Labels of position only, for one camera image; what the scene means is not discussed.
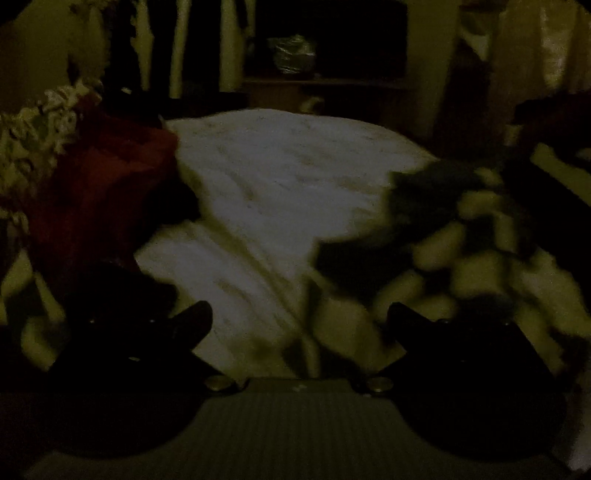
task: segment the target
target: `wall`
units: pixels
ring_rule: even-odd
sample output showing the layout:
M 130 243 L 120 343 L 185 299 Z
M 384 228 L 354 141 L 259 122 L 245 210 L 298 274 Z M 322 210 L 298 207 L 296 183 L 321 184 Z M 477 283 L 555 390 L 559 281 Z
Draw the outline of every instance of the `wall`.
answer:
M 462 0 L 408 0 L 408 77 L 414 86 L 410 131 L 431 136 L 456 45 Z
M 0 27 L 0 111 L 17 111 L 26 99 L 68 82 L 70 0 L 34 0 Z

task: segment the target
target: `screw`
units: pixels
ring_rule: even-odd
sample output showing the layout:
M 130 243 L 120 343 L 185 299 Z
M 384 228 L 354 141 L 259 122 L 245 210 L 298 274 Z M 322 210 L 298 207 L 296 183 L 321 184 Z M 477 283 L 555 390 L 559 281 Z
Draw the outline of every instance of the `screw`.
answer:
M 383 393 L 394 388 L 394 382 L 387 377 L 373 377 L 367 381 L 368 388 L 374 393 Z
M 213 375 L 206 378 L 205 386 L 212 392 L 221 392 L 227 390 L 234 384 L 234 380 L 225 375 Z

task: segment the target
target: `plastic bag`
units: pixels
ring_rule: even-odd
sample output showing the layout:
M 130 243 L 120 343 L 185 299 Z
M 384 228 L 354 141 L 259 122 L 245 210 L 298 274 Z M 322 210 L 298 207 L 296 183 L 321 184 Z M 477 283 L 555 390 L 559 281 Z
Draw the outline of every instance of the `plastic bag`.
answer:
M 316 47 L 301 35 L 287 38 L 269 38 L 269 48 L 274 51 L 275 66 L 286 74 L 310 72 L 316 62 Z

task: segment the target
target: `wooden furniture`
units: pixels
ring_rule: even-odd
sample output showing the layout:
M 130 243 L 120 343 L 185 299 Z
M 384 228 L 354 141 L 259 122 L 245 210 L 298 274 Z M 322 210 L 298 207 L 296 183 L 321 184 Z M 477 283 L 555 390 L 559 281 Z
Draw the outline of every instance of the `wooden furniture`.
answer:
M 272 108 L 302 113 L 311 97 L 324 100 L 322 115 L 361 120 L 390 129 L 404 129 L 406 80 L 360 80 L 340 78 L 294 78 L 287 76 L 246 77 L 242 90 L 251 108 Z

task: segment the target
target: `crumpled fabric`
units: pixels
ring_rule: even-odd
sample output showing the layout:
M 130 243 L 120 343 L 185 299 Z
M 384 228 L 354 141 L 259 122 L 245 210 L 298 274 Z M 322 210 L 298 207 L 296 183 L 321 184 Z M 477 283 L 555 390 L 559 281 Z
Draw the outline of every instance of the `crumpled fabric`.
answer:
M 502 135 L 515 107 L 591 88 L 591 14 L 575 0 L 509 0 L 499 20 L 487 119 Z
M 79 140 L 60 157 L 40 194 L 25 202 L 29 252 L 61 297 L 80 273 L 103 260 L 133 268 L 138 222 L 148 194 L 176 173 L 177 137 L 85 113 Z

